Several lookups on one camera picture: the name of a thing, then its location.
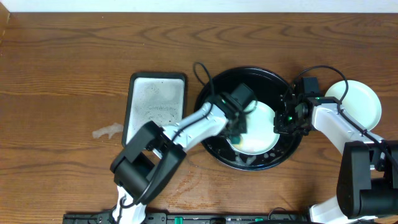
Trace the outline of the green scrubbing sponge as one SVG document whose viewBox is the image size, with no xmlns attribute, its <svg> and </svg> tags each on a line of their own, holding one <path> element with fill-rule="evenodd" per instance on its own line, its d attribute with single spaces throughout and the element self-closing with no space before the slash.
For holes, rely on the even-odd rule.
<svg viewBox="0 0 398 224">
<path fill-rule="evenodd" d="M 230 140 L 231 144 L 234 144 L 234 145 L 240 145 L 240 144 L 242 144 L 244 142 L 244 138 L 243 138 L 243 136 L 241 134 L 239 134 L 239 135 L 231 135 L 229 137 L 229 140 Z"/>
</svg>

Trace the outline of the mint plate with red stain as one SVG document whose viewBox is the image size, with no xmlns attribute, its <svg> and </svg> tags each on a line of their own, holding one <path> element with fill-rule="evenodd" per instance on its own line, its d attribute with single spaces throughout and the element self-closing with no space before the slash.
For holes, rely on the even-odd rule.
<svg viewBox="0 0 398 224">
<path fill-rule="evenodd" d="M 228 144 L 237 152 L 258 155 L 271 150 L 279 140 L 280 134 L 274 132 L 275 111 L 260 101 L 256 109 L 246 116 L 247 133 L 242 134 L 244 142 L 240 145 Z"/>
</svg>

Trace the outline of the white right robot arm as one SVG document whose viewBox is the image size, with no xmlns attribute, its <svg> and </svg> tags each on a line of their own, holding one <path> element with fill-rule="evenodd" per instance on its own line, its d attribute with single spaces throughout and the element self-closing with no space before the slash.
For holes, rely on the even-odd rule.
<svg viewBox="0 0 398 224">
<path fill-rule="evenodd" d="M 353 223 L 397 214 L 397 141 L 365 130 L 334 97 L 292 98 L 274 118 L 275 133 L 317 130 L 342 155 L 336 196 L 310 207 L 315 223 Z"/>
</svg>

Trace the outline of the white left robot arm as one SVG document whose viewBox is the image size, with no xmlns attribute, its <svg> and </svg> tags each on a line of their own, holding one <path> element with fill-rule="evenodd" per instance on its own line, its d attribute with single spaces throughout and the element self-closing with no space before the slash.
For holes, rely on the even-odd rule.
<svg viewBox="0 0 398 224">
<path fill-rule="evenodd" d="M 212 95 L 199 110 L 167 126 L 145 123 L 110 165 L 118 186 L 116 223 L 142 223 L 146 205 L 163 191 L 187 152 L 223 131 L 243 133 L 253 94 Z"/>
</svg>

